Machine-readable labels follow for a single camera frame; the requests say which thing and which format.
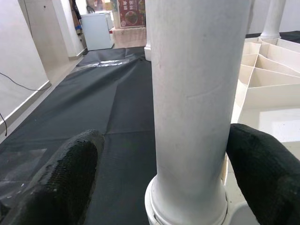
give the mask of black glove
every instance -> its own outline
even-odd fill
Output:
[[[232,124],[227,154],[237,183],[261,225],[300,225],[300,161],[277,139]]]

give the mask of white pillar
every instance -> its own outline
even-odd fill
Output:
[[[151,61],[151,40],[150,40],[150,16],[151,16],[151,12],[150,12],[150,7],[151,7],[151,3],[152,0],[145,0],[145,4],[146,4],[146,30],[147,30],[147,44],[144,47],[145,50],[145,57],[146,60]]]
[[[249,0],[151,0],[157,176],[150,223],[219,225],[220,180]]]
[[[266,23],[260,38],[280,38],[279,27],[284,8],[285,0],[271,0]]]

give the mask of poster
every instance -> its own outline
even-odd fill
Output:
[[[121,27],[145,26],[145,0],[119,0]]]

